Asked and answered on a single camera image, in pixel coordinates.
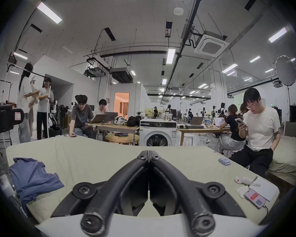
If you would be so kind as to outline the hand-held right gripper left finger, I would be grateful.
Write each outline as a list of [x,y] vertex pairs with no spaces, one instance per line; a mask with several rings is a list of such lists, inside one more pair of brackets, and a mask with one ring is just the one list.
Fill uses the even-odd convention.
[[99,183],[81,182],[60,202],[52,218],[83,214],[80,228],[87,235],[105,235],[114,213],[137,216],[148,200],[149,151]]

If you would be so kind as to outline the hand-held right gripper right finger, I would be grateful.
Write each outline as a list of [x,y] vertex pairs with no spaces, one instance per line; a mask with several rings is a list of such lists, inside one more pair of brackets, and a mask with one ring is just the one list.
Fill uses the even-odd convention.
[[213,233],[213,213],[246,217],[222,184],[191,181],[157,153],[149,153],[149,192],[159,215],[183,214],[192,235]]

